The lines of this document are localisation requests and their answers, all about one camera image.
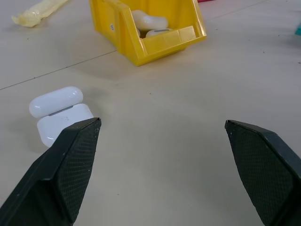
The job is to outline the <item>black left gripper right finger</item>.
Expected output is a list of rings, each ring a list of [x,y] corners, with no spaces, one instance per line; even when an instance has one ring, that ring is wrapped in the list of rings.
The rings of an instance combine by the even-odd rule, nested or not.
[[[227,120],[242,184],[266,226],[301,224],[301,159],[275,132]]]

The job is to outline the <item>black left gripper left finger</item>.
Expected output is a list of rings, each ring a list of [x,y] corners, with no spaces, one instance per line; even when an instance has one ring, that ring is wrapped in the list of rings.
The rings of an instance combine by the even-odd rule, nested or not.
[[[2,226],[72,226],[95,160],[100,118],[62,130],[0,208]]]

